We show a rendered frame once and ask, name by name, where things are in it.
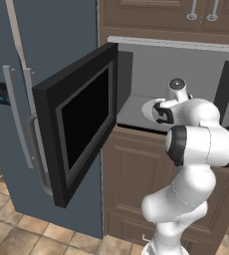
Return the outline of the black microwave door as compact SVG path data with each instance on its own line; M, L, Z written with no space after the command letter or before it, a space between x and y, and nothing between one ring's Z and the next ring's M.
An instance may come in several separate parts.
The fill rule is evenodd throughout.
M54 202L66 207L116 124L117 44L33 88Z

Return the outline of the white microwave turntable plate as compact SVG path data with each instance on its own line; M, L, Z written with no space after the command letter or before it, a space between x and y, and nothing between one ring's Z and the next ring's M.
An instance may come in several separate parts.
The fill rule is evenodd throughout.
M155 122L155 118L152 113L153 106L156 103L162 103L162 102L164 102L164 99L154 99L154 100L150 100L146 102L141 108L143 115L150 121Z

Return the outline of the black microwave oven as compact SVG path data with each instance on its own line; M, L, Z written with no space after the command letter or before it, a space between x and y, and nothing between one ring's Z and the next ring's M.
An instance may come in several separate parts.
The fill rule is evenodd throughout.
M214 103L221 124L229 126L229 45L110 36L118 45L117 123L167 131L145 117L147 102L166 97L169 82L180 78L189 95Z

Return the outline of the large brown cupboard door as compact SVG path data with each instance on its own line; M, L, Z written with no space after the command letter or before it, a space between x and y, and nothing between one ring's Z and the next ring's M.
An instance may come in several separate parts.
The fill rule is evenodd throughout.
M105 233L118 223L119 216L150 224L141 214L142 199L165 186L175 177L178 168L164 149L165 136L124 127L114 127L103 147L104 225ZM226 232L229 225L229 168L215 167L216 187L208 198L207 215L185 230L188 236L214 238Z

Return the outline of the brown drawer front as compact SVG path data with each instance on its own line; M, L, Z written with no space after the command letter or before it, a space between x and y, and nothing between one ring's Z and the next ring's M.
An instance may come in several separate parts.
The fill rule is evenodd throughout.
M198 220L190 225L182 234L181 245L189 255L215 255L223 239L225 231L219 228L211 230ZM138 220L111 211L104 215L104 233L121 240L144 246L143 238L150 240L154 234L154 225L145 220Z

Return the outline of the dark blue-grey fridge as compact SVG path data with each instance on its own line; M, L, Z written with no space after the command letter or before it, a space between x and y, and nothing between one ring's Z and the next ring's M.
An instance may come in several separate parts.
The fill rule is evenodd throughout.
M12 83L22 128L30 106L23 76L35 72L36 84L98 46L98 0L0 0L0 82L3 67ZM55 205L27 164L12 107L0 104L0 168L15 210L101 239L103 237L101 158L97 156L67 207Z

